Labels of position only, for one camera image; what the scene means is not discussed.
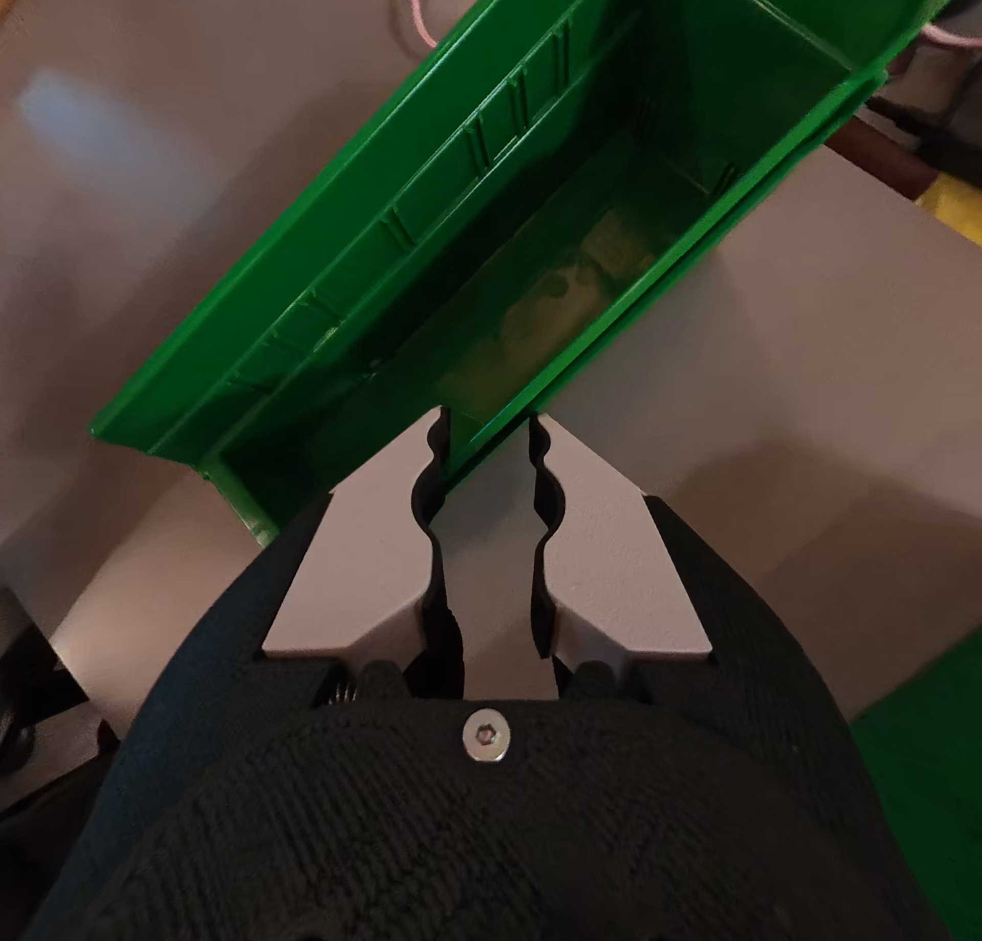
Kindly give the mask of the yellow tape line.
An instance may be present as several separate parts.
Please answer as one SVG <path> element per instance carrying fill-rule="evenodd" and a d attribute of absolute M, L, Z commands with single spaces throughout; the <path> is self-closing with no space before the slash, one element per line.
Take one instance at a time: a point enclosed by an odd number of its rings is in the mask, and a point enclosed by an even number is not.
<path fill-rule="evenodd" d="M 915 204 L 939 222 L 982 246 L 981 190 L 949 173 L 939 172 Z"/>

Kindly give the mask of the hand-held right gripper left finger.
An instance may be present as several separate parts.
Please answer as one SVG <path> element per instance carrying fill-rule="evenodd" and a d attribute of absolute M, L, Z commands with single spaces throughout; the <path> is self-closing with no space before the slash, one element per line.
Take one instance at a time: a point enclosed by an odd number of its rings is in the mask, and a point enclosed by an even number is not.
<path fill-rule="evenodd" d="M 445 501 L 449 409 L 425 412 L 330 492 L 262 643 L 335 659 L 350 679 L 391 662 L 424 699 L 461 700 L 462 639 L 431 524 Z"/>

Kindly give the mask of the green plastic bin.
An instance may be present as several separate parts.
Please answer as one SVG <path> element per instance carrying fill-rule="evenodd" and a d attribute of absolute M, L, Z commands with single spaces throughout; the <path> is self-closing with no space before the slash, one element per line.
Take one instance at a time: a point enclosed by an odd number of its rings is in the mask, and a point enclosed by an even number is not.
<path fill-rule="evenodd" d="M 396 309 L 378 364 L 331 399 L 328 375 L 277 432 L 236 440 L 203 477 L 262 545 L 425 411 L 449 409 L 449 487 L 468 478 L 752 214 L 876 91 L 875 77 L 732 205 L 734 162 L 706 192 L 660 145 L 611 131 L 536 208 L 475 218 L 424 272 L 436 297 Z"/>
<path fill-rule="evenodd" d="M 451 488 L 951 0 L 478 0 L 92 419 L 262 544 L 433 408 Z"/>
<path fill-rule="evenodd" d="M 981 938 L 981 633 L 852 724 L 908 866 L 955 939 Z"/>

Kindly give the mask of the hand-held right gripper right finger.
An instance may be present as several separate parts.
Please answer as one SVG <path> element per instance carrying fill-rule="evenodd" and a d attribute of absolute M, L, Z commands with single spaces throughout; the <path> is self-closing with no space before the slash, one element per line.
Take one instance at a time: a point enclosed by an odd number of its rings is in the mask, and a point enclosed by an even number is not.
<path fill-rule="evenodd" d="M 534 509 L 530 623 L 540 658 L 573 674 L 598 663 L 701 664 L 711 641 L 649 508 L 628 477 L 552 417 L 529 420 Z"/>

